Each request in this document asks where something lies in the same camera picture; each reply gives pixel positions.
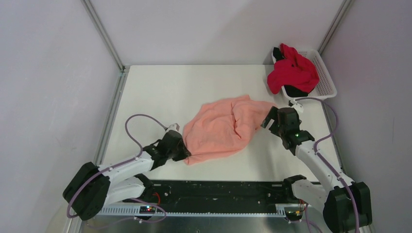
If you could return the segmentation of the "salmon pink t-shirt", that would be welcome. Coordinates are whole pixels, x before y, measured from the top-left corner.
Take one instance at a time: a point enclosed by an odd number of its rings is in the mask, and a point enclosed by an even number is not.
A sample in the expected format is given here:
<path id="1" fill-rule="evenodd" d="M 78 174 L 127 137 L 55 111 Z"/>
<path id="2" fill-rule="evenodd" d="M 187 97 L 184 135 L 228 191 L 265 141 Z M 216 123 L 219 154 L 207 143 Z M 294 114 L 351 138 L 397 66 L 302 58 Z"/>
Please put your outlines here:
<path id="1" fill-rule="evenodd" d="M 183 128 L 183 140 L 191 153 L 184 162 L 194 165 L 243 150 L 274 106 L 249 95 L 203 104 Z"/>

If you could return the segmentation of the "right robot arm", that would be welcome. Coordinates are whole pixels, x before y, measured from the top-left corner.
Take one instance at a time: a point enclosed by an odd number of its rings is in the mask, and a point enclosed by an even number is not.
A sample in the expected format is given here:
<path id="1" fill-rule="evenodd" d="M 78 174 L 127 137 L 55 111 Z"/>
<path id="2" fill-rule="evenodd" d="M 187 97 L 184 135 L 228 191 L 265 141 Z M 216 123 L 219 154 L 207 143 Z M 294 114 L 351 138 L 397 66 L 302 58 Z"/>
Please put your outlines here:
<path id="1" fill-rule="evenodd" d="M 302 161 L 315 175 L 320 187 L 303 177 L 286 179 L 282 189 L 285 201 L 303 200 L 319 211 L 333 233 L 359 230 L 373 222 L 370 189 L 355 182 L 330 164 L 321 154 L 315 138 L 300 129 L 298 112 L 290 107 L 272 107 L 262 127 L 282 140 L 286 150 Z"/>

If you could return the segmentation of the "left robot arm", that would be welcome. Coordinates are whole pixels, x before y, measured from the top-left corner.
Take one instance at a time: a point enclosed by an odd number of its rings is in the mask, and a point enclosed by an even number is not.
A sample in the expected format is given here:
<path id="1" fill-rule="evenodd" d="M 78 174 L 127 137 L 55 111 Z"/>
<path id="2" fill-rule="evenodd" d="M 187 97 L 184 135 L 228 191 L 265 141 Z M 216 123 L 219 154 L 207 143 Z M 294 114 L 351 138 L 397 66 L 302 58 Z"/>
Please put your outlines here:
<path id="1" fill-rule="evenodd" d="M 85 163 L 63 192 L 68 202 L 68 217 L 86 221 L 115 202 L 134 198 L 147 202 L 153 197 L 153 188 L 144 174 L 165 165 L 168 160 L 178 162 L 190 156 L 182 135 L 169 130 L 163 138 L 117 164 Z"/>

